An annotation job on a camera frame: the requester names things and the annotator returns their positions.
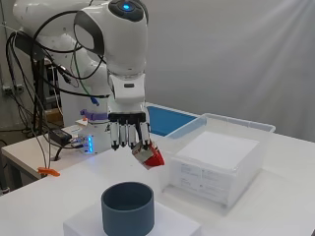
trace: white box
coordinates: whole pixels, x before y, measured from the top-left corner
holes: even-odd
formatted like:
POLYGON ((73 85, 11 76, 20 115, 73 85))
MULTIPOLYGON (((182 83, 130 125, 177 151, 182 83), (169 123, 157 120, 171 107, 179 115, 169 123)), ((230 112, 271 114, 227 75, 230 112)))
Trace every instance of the white box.
POLYGON ((157 142, 168 184, 231 207, 263 164, 274 126, 204 114, 157 142))
MULTIPOLYGON (((155 227, 148 236, 201 236, 201 224, 155 202, 155 227)), ((64 236, 106 236, 102 228, 101 206, 95 204, 63 224, 64 236)))

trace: white pedestal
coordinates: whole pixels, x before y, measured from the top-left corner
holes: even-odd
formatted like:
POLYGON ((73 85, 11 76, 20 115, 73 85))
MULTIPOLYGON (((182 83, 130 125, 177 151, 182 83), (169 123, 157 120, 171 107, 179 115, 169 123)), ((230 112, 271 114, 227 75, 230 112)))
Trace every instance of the white pedestal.
MULTIPOLYGON (((156 222, 148 236, 201 236, 201 225, 155 202, 156 222)), ((64 236, 106 236, 100 203, 74 215, 63 224, 64 236)))

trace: white paper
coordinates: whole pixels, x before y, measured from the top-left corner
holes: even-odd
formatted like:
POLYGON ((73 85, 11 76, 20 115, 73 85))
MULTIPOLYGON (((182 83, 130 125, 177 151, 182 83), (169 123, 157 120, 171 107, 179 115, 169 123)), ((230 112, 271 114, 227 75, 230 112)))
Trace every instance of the white paper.
POLYGON ((178 155, 187 156, 224 169, 232 169, 259 142, 205 131, 178 155))

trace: blue tray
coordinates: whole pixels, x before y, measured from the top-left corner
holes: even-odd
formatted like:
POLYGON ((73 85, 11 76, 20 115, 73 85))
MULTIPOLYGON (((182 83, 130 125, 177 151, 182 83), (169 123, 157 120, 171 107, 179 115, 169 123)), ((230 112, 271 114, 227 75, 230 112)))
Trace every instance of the blue tray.
POLYGON ((160 136, 166 136, 197 118, 195 116, 185 115, 154 106, 148 106, 148 110, 150 114, 151 132, 160 136))

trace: white wall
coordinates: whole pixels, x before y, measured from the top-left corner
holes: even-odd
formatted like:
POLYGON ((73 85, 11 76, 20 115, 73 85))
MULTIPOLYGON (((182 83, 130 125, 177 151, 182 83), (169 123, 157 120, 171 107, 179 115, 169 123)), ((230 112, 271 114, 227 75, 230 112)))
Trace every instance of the white wall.
POLYGON ((144 0, 148 101, 315 141, 312 0, 144 0))
MULTIPOLYGON (((12 15, 12 7, 15 1, 12 0, 3 0, 2 6, 3 6, 3 12, 5 14, 4 18, 7 22, 7 25, 13 29, 18 29, 19 25, 15 22, 14 17, 12 15)), ((2 23, 2 14, 0 10, 0 23, 2 23)), ((5 56, 5 44, 6 44, 6 36, 4 28, 0 26, 0 66, 1 66, 1 75, 3 85, 11 86, 11 78, 8 71, 6 56, 5 56)), ((23 64, 23 67, 26 71, 26 74, 28 78, 30 78, 30 81, 32 81, 32 70, 31 65, 28 60, 28 57, 25 56, 23 53, 18 52, 19 58, 21 58, 21 62, 23 64)), ((15 75, 17 76, 18 84, 22 84, 23 80, 21 78, 20 71, 18 68, 15 68, 15 75)), ((32 109, 32 103, 29 99, 29 96, 27 95, 27 92, 25 91, 24 94, 22 94, 22 100, 24 101, 24 104, 29 108, 32 109)), ((12 127, 15 124, 21 123, 20 117, 18 115, 18 110, 15 102, 11 98, 4 97, 2 95, 2 89, 0 89, 0 128, 4 127, 12 127)))

